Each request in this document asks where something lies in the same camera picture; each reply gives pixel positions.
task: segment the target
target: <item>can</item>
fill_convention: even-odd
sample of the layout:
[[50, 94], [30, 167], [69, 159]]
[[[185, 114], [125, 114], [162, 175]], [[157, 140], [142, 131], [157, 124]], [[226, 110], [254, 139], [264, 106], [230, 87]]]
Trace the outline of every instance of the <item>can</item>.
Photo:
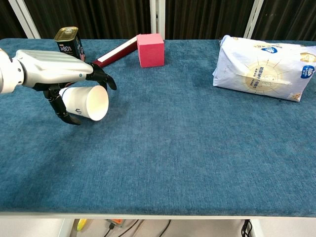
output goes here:
[[59, 51], [74, 56], [82, 61], [85, 54], [78, 34], [78, 27], [63, 27], [56, 34], [54, 40], [57, 42]]

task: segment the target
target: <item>pink foam block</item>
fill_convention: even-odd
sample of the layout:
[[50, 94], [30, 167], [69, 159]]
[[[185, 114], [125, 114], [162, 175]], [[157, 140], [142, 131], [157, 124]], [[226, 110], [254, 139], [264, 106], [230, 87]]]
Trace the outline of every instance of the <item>pink foam block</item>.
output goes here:
[[137, 49], [142, 68], [164, 65], [164, 44], [160, 34], [138, 35]]

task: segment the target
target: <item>robotic hand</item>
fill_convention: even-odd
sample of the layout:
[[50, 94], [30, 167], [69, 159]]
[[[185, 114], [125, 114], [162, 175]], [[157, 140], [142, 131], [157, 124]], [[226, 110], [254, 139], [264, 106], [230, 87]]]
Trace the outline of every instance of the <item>robotic hand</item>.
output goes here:
[[59, 95], [60, 89], [77, 81], [93, 80], [107, 89], [117, 86], [113, 78], [99, 66], [85, 63], [65, 53], [55, 51], [18, 50], [10, 58], [0, 48], [0, 93], [13, 92], [17, 85], [43, 91], [56, 115], [64, 122], [80, 124], [80, 120], [66, 111]]

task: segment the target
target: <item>paper cup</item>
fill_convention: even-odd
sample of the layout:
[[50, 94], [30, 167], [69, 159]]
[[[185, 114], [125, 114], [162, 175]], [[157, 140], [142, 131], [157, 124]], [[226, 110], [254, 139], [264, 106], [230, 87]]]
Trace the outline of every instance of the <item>paper cup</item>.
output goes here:
[[59, 92], [69, 113], [94, 121], [101, 120], [109, 108], [109, 97], [104, 87], [67, 87]]

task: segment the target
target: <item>tissue package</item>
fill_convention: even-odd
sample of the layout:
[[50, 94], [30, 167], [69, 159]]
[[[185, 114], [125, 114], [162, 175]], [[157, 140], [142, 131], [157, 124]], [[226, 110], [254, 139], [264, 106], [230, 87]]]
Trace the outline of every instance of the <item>tissue package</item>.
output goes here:
[[300, 101], [316, 67], [316, 46], [224, 36], [213, 86]]

